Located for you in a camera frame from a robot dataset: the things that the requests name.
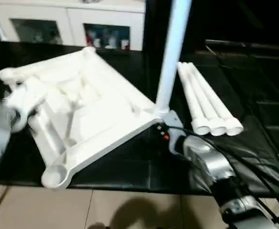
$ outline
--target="white cabinet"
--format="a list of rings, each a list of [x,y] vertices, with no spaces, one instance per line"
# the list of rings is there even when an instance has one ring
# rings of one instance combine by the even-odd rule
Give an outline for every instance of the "white cabinet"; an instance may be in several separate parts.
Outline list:
[[[9,41],[74,45],[66,8],[0,4]]]
[[[142,50],[145,14],[115,10],[68,9],[75,45]]]

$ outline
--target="white tube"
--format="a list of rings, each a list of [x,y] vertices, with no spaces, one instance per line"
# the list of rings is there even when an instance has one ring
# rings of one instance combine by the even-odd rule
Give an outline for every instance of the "white tube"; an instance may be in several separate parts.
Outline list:
[[[177,71],[185,29],[192,0],[174,0],[170,16],[167,40],[156,100],[156,112],[164,115],[169,111],[169,102]]]
[[[217,112],[218,116],[225,121],[225,126],[227,128],[226,134],[229,136],[235,136],[240,134],[244,128],[239,122],[238,119],[232,116],[231,112],[228,108],[224,105],[221,99],[217,96],[215,91],[209,85],[209,83],[205,80],[205,78],[201,75],[198,69],[194,66],[193,63],[189,63],[189,66],[193,69],[194,75],[199,82],[201,88],[203,89],[206,97],[213,105],[215,111]]]
[[[188,108],[192,116],[193,131],[196,134],[205,135],[211,131],[210,127],[208,126],[209,122],[205,118],[196,95],[194,94],[191,83],[188,80],[185,65],[182,65],[181,62],[178,63],[178,73],[182,82]]]
[[[186,66],[187,73],[193,90],[195,92],[196,98],[203,110],[205,117],[209,120],[209,127],[211,129],[211,134],[214,136],[220,136],[226,133],[225,122],[222,118],[219,118],[216,111],[214,110],[211,103],[208,101],[206,95],[204,94],[202,88],[200,87],[197,79],[194,75],[193,69],[187,63],[183,63]]]

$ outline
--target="black cloth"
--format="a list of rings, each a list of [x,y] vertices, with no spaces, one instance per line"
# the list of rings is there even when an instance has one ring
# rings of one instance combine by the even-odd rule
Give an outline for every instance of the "black cloth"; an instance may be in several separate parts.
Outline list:
[[[46,60],[81,47],[0,42],[0,70]],[[155,101],[161,59],[141,52],[97,52],[150,99]],[[245,131],[234,137],[211,137],[268,173],[279,197],[279,60],[246,57],[185,55],[220,96]],[[0,81],[0,98],[6,86]],[[191,118],[181,83],[176,77],[171,109],[186,128]],[[230,157],[251,190],[260,197],[271,194],[245,166]],[[41,186],[45,165],[29,129],[13,134],[0,165],[0,184]],[[196,168],[171,155],[156,140],[153,127],[75,174],[70,188],[95,188],[156,193],[209,195]]]

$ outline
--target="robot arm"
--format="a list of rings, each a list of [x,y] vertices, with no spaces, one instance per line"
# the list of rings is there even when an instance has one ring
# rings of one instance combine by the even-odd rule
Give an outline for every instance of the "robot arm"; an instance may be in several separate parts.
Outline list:
[[[246,184],[237,179],[236,174],[222,153],[199,137],[186,136],[181,121],[174,111],[164,117],[167,126],[169,150],[183,155],[202,172],[204,182],[210,188],[219,205],[222,219],[230,229],[276,229],[255,198],[246,192]]]

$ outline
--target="round hole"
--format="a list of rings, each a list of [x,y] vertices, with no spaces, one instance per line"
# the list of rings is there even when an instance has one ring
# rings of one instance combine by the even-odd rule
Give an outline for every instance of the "round hole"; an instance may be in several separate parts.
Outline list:
[[[63,165],[48,167],[42,175],[42,183],[45,187],[55,188],[67,178],[67,170]]]

